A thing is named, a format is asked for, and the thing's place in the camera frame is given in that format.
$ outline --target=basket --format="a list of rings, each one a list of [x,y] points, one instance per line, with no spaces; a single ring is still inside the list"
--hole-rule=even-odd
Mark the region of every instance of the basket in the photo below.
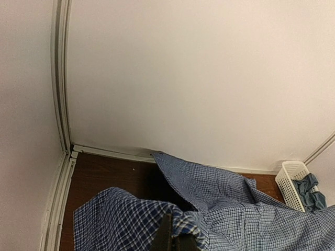
[[[292,179],[301,180],[309,173],[306,165],[301,161],[282,162],[282,169],[277,174],[275,180],[282,192],[286,205],[290,208],[305,212],[299,194],[292,183]],[[311,190],[311,192],[315,191],[319,191],[317,186],[314,186]]]

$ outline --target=baseboard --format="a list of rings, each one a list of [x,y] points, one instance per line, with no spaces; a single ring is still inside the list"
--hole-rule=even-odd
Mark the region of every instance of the baseboard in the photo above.
[[[40,251],[59,250],[65,206],[75,163],[75,156],[63,154],[50,192]]]
[[[141,161],[148,163],[155,163],[155,160],[151,156],[138,156],[127,153],[118,153],[108,150],[96,149],[88,146],[75,145],[74,151],[79,153],[89,153],[111,158],[127,159],[130,161]],[[240,167],[223,167],[223,166],[212,166],[219,169],[229,170],[235,173],[244,173],[244,174],[268,174],[268,175],[277,175],[278,170],[261,170],[261,169],[249,169],[249,168],[240,168]]]

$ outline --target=crumpled cloth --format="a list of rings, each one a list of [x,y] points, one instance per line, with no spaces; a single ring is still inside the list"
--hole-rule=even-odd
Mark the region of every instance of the crumpled cloth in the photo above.
[[[327,207],[326,197],[321,192],[311,192],[313,187],[319,184],[314,174],[308,174],[302,180],[293,179],[292,183],[306,212],[314,212]]]
[[[153,156],[194,210],[107,189],[75,211],[75,250],[149,250],[165,213],[179,215],[173,234],[193,234],[203,251],[335,250],[334,206],[298,212],[258,191],[254,179],[164,153]]]

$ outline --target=blue checkered cloth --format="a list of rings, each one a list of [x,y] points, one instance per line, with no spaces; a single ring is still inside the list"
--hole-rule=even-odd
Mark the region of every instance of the blue checkered cloth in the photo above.
[[[200,250],[335,250],[334,206],[298,212],[258,191],[253,179],[164,153],[153,156],[195,210],[107,189],[74,213],[77,251],[149,250],[166,213],[173,215],[173,237],[193,234]]]

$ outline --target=white wall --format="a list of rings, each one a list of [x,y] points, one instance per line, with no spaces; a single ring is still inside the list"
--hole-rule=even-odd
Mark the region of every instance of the white wall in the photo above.
[[[335,144],[321,153],[307,167],[317,177],[318,188],[326,196],[327,206],[335,205]]]
[[[335,2],[73,0],[74,143],[216,166],[304,159],[334,130]]]
[[[50,68],[52,0],[0,3],[0,250],[38,250],[61,156]]]

